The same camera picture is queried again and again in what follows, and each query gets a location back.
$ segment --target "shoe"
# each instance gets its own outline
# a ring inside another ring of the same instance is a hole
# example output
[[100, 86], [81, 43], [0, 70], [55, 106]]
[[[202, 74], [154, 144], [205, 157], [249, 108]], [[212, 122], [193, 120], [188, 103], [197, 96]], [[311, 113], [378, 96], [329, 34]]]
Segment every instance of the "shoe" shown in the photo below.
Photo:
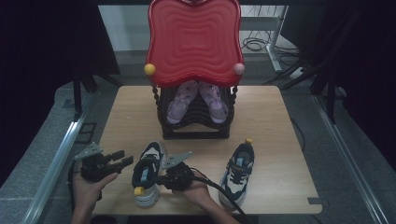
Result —
[[166, 152], [158, 142], [148, 144], [134, 167], [132, 186], [134, 186], [134, 202], [138, 206], [151, 206], [160, 197], [160, 187], [155, 179], [166, 163]]
[[171, 124], [179, 123], [186, 114], [189, 104], [198, 93], [198, 83], [194, 80], [181, 84], [176, 93], [175, 100], [168, 106], [167, 120]]
[[[247, 194], [248, 178], [253, 169], [254, 151], [250, 143], [239, 145], [227, 164], [227, 171], [220, 180], [220, 186], [239, 206]], [[227, 207], [233, 208], [230, 201], [219, 192], [219, 200]]]
[[201, 81], [199, 83], [199, 92], [209, 107], [210, 118], [212, 118], [213, 122], [224, 122], [227, 119], [228, 108], [221, 101], [219, 87]]

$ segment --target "floor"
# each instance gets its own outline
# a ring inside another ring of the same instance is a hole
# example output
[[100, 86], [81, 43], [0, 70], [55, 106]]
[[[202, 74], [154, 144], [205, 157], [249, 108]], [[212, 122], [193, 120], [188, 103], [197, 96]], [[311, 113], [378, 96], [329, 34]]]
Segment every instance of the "floor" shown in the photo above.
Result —
[[[240, 85], [279, 85], [289, 77], [279, 77], [264, 52], [244, 52], [247, 68]], [[121, 75], [114, 75], [124, 85], [149, 85], [141, 69], [146, 52], [116, 52]], [[292, 63], [288, 58], [282, 65]], [[57, 161], [59, 148], [71, 127], [74, 117], [73, 86], [68, 83], [57, 90], [55, 104], [35, 140], [29, 146], [7, 182], [0, 188], [0, 223], [30, 223], [26, 218], [38, 213], [37, 223], [70, 223], [71, 210], [67, 189], [67, 169], [71, 158], [91, 141], [100, 142], [106, 118], [114, 102], [118, 88], [95, 77], [99, 90], [95, 94], [83, 92], [83, 99], [90, 102], [85, 109], [84, 126], [69, 153], [54, 166], [63, 167], [54, 186], [42, 186], [48, 169]], [[387, 164], [377, 148], [361, 131], [342, 106], [335, 103], [336, 124], [329, 124], [323, 116], [325, 96], [309, 92], [312, 80], [308, 79], [288, 90], [282, 96], [294, 124], [296, 135], [323, 205], [319, 214], [277, 214], [253, 216], [254, 223], [346, 223], [372, 224], [396, 223], [396, 173]], [[37, 198], [37, 190], [49, 194], [43, 207], [31, 207]], [[375, 213], [382, 219], [375, 218]], [[118, 223], [151, 223], [150, 219], [116, 217]]]

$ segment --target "gray carpet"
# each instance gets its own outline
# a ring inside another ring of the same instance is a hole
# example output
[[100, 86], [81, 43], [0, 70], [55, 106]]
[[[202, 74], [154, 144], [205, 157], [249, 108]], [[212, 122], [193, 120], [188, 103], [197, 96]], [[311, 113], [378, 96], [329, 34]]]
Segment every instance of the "gray carpet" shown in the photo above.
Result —
[[[124, 85], [148, 85], [149, 81], [142, 72], [144, 55], [142, 52], [118, 52], [121, 76], [112, 77]], [[241, 85], [261, 85], [277, 76], [265, 54], [247, 55], [245, 61], [247, 71]], [[70, 164], [72, 155], [76, 155], [88, 145], [84, 142], [100, 141], [108, 113], [117, 94], [117, 87], [99, 77], [95, 79], [99, 91], [95, 94], [89, 114], [84, 121], [88, 124], [88, 129], [95, 123], [95, 130], [92, 136], [87, 134], [78, 136], [77, 140], [80, 143], [73, 145], [66, 164]], [[295, 132], [301, 145], [304, 146], [304, 156], [322, 200], [323, 211], [318, 215], [261, 215], [257, 217], [257, 223], [374, 223], [308, 92], [311, 81], [307, 80], [290, 90], [282, 91], [282, 96], [290, 117], [297, 124], [294, 126]], [[73, 119], [74, 109], [68, 106], [73, 99], [72, 85], [61, 87], [56, 92], [55, 99], [55, 105], [40, 133], [11, 177], [0, 189], [0, 211], [2, 211], [0, 223], [21, 222]], [[342, 107], [341, 101], [336, 102], [334, 111], [336, 125], [381, 203], [389, 223], [396, 223], [395, 172], [353, 122]], [[61, 172], [39, 223], [70, 223], [71, 211], [66, 186], [67, 169], [68, 167], [64, 167]], [[117, 219], [119, 223], [127, 223], [128, 217], [117, 217]]]

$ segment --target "red plastic tray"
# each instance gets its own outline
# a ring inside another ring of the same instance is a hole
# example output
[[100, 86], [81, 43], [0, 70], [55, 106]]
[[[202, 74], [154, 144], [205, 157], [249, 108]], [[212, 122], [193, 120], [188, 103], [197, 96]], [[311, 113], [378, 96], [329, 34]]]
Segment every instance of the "red plastic tray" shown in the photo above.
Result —
[[240, 6], [236, 0], [153, 0], [146, 63], [157, 87], [202, 80], [220, 87], [238, 85], [243, 63], [239, 46]]

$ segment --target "wooden table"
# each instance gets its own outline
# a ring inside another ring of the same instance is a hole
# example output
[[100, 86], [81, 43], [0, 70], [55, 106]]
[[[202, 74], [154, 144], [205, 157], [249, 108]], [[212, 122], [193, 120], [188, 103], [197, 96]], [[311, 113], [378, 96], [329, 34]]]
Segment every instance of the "wooden table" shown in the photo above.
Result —
[[[131, 185], [134, 165], [152, 141], [160, 141], [168, 153], [192, 151], [185, 160], [212, 181], [219, 183], [228, 160], [245, 138], [253, 139], [255, 163], [241, 208], [247, 214], [317, 214], [320, 204], [304, 155], [296, 138], [282, 96], [277, 87], [238, 87], [235, 116], [229, 139], [163, 140], [155, 100], [149, 86], [121, 87], [99, 145], [104, 153], [125, 150], [134, 156], [134, 164], [103, 189], [96, 215], [196, 215], [203, 211], [174, 195], [164, 186], [158, 202], [150, 208], [134, 203]], [[218, 191], [209, 188], [219, 202]]]

